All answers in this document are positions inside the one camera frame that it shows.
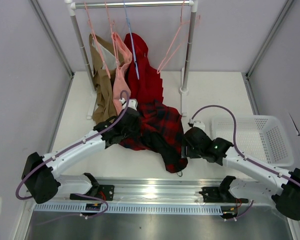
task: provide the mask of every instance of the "red and black plaid shirt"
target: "red and black plaid shirt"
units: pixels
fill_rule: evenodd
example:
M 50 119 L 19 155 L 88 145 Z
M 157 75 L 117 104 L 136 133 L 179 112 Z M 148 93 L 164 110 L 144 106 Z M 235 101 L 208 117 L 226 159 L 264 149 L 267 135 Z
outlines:
M 156 100 L 152 103 L 140 103 L 137 109 L 142 122 L 141 135 L 126 138 L 120 145 L 136 151 L 148 149 L 160 153 L 165 168 L 170 173 L 183 170 L 188 160 L 181 158 L 184 129 L 179 112 Z

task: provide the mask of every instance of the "gray wall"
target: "gray wall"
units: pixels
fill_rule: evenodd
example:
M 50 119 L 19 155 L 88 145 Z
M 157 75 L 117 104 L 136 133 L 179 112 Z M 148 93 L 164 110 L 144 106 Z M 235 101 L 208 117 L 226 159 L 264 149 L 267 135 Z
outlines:
M 295 167 L 300 168 L 300 0 L 251 78 L 252 90 L 261 114 L 278 117 L 294 149 Z
M 47 151 L 69 81 L 29 2 L 0 0 L 0 240 L 14 230 L 24 164 Z
M 201 23 L 195 29 L 190 69 L 195 71 L 246 72 L 273 22 L 286 0 L 199 0 L 198 15 Z M 87 0 L 87 2 L 104 2 Z M 84 64 L 72 28 L 68 10 L 63 0 L 40 0 L 40 4 L 54 29 L 62 49 L 74 71 L 83 71 Z M 139 34 L 149 47 L 149 60 L 158 67 L 178 29 L 180 6 L 129 8 L 132 31 Z M 128 33 L 123 8 L 112 8 L 122 38 Z M 184 19 L 190 17 L 189 7 L 184 8 Z M 105 9 L 89 11 L 97 35 L 110 41 L 110 27 Z M 87 14 L 76 11 L 83 41 L 89 52 Z M 178 42 L 187 35 L 184 26 Z M 180 71 L 184 66 L 186 46 L 166 66 L 166 70 Z

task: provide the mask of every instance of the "white plastic basket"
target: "white plastic basket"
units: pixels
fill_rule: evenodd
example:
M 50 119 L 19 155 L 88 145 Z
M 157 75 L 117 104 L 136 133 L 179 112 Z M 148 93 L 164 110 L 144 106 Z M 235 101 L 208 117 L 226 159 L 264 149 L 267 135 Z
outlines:
M 238 115 L 236 142 L 241 151 L 277 167 L 294 164 L 292 149 L 280 121 L 274 116 Z M 212 119 L 212 138 L 233 143 L 234 122 L 230 115 Z

